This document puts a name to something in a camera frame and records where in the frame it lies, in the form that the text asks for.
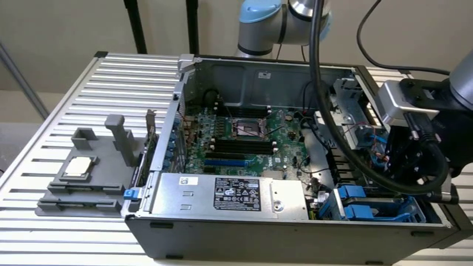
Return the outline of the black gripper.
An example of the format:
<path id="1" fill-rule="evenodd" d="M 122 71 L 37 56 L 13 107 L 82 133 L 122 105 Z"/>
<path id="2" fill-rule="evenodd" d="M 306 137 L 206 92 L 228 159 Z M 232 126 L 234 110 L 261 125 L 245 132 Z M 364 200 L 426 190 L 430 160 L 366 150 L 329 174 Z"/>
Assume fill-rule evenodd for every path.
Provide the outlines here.
<path id="1" fill-rule="evenodd" d="M 439 195 L 471 163 L 471 103 L 447 79 L 388 81 L 384 124 L 390 127 L 384 173 L 397 191 Z"/>

